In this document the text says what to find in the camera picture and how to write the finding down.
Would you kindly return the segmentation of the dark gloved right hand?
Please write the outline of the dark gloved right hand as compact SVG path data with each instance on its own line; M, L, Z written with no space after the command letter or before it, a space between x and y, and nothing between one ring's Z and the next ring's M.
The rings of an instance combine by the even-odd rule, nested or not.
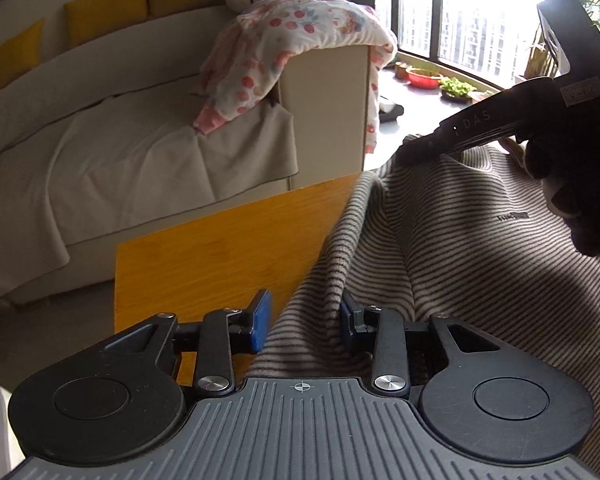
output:
M577 251L600 256L600 115L564 119L535 133L524 163L550 186L548 204L564 219Z

